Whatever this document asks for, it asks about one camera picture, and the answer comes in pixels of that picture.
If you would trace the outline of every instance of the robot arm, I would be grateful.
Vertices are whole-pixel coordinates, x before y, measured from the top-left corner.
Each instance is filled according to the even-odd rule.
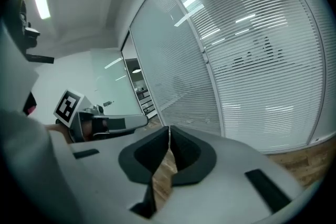
[[[59,100],[54,115],[67,128],[73,142],[84,142],[82,123],[92,121],[93,140],[113,138],[131,134],[135,129],[146,126],[145,115],[104,115],[103,108],[92,105],[81,93],[66,90]]]

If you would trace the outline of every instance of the black slot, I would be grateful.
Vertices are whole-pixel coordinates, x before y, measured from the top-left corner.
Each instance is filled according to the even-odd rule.
[[[170,148],[178,170],[172,177],[172,186],[201,182],[216,165],[215,150],[205,141],[182,131],[177,126],[171,126],[170,131]]]
[[[27,61],[29,62],[54,63],[54,57],[32,55],[32,54],[26,54],[25,56]]]
[[[273,214],[291,202],[291,200],[260,169],[246,172],[245,175]]]
[[[74,157],[75,159],[81,159],[81,158],[85,158],[94,154],[98,154],[99,151],[95,148],[91,149],[91,150],[86,150],[86,151],[80,151],[80,152],[74,152]]]

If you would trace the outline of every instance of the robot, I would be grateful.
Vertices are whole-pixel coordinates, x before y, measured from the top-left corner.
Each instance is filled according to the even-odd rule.
[[[18,187],[55,222],[281,223],[313,195],[316,185],[303,192],[285,169],[241,142],[180,126],[134,131],[146,116],[103,115],[71,90],[55,109],[76,142],[68,145],[22,114],[37,74],[15,33],[3,19],[0,25],[1,151]],[[88,119],[107,120],[108,130],[84,142],[80,123]],[[152,176],[169,147],[178,172],[157,211]]]

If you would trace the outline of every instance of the white horizontal blinds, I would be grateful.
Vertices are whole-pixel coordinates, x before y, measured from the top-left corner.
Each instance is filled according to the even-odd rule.
[[[317,23],[325,53],[324,102],[312,142],[336,131],[336,23],[326,0],[306,0]]]
[[[146,0],[131,33],[153,101],[167,125],[220,135],[214,91],[201,51],[175,0]]]
[[[195,13],[186,9],[215,75],[225,135],[261,151],[306,145],[319,114],[323,70],[317,30],[304,4],[193,4],[202,6]]]

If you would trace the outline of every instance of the metal frame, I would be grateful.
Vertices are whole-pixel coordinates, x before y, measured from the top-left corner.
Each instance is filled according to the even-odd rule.
[[[162,126],[166,126],[166,123],[164,122],[164,120],[163,120],[163,118],[162,118],[162,116],[161,116],[161,112],[160,112],[160,111],[157,109],[157,107],[156,107],[156,104],[155,104],[155,102],[154,102],[154,97],[153,97],[153,95],[152,95],[152,91],[151,91],[151,89],[150,89],[150,87],[149,87],[149,84],[147,83],[146,75],[145,75],[145,72],[144,72],[144,70],[143,70],[143,68],[142,68],[142,66],[141,66],[141,61],[140,61],[140,58],[139,58],[138,51],[136,50],[136,45],[135,45],[135,42],[134,42],[134,39],[133,39],[133,35],[132,35],[132,31],[131,31],[131,27],[129,28],[129,33],[130,33],[130,34],[129,34],[129,37],[131,38],[131,40],[132,40],[132,42],[133,42],[133,45],[134,45],[134,47],[135,47],[136,55],[138,56],[138,62],[139,62],[139,66],[140,66],[141,71],[142,71],[143,80],[145,81],[146,86],[147,86],[147,89],[148,89],[148,91],[149,91],[149,94],[150,94],[151,97],[152,97],[153,105],[154,105],[155,110],[156,110],[156,112],[157,112],[157,114],[158,114],[159,120],[160,120]]]
[[[204,61],[205,61],[205,66],[206,69],[209,73],[209,77],[210,77],[210,81],[212,84],[212,88],[214,90],[214,96],[216,99],[216,104],[217,104],[217,110],[218,110],[218,117],[219,117],[219,125],[220,125],[220,135],[225,137],[225,127],[224,127],[224,117],[223,117],[223,110],[222,110],[222,103],[221,103],[221,99],[219,98],[219,93],[218,93],[218,88],[217,88],[217,84],[216,84],[216,80],[215,80],[215,75],[214,72],[211,68],[211,64],[209,62],[209,58],[206,54],[206,51],[204,49],[204,45],[201,41],[201,37],[199,32],[197,31],[195,25],[193,24],[193,22],[191,21],[190,17],[188,16],[188,12],[186,10],[186,8],[184,7],[183,3],[181,2],[181,0],[175,0],[178,7],[180,8],[180,10],[182,11],[183,15],[186,16],[186,20],[188,21],[188,24],[191,28],[191,31],[194,34],[194,37],[196,39],[196,42],[200,48],[201,54],[203,55]]]
[[[316,20],[315,20],[315,17],[314,17],[314,14],[313,14],[313,12],[311,11],[311,9],[310,9],[310,6],[308,5],[308,3],[306,2],[306,0],[301,0],[302,1],[302,3],[307,7],[307,13],[308,13],[308,15],[309,16],[311,16],[311,18],[312,18],[312,20],[311,20],[311,22],[312,22],[312,24],[313,24],[313,26],[314,26],[314,28],[316,28],[316,30],[317,30],[317,38],[318,38],[318,40],[319,40],[319,45],[320,45],[320,50],[321,50],[321,58],[322,58],[322,76],[323,76],[323,79],[322,79],[322,96],[321,96],[321,102],[320,102],[320,107],[319,107],[319,113],[318,113],[318,116],[317,116],[317,118],[316,118],[316,121],[315,121],[315,124],[314,124],[314,126],[313,126],[313,128],[312,128],[312,130],[311,130],[311,133],[310,133],[310,135],[308,136],[308,139],[307,139],[307,142],[306,142],[306,144],[307,145],[309,145],[310,144],[310,142],[311,142],[311,139],[312,139],[312,137],[313,137],[313,135],[314,135],[314,132],[315,132],[315,130],[316,130],[316,127],[317,127],[317,124],[318,124],[318,122],[319,122],[319,120],[320,120],[320,116],[321,116],[321,112],[322,112],[322,108],[323,108],[323,103],[324,103],[324,95],[325,95],[325,88],[326,88],[326,81],[327,81],[327,67],[326,67],[326,53],[324,52],[324,47],[323,47],[323,42],[322,42],[322,38],[321,38],[321,34],[320,34],[320,29],[319,29],[319,27],[318,27],[318,25],[317,25],[317,23],[316,23]]]

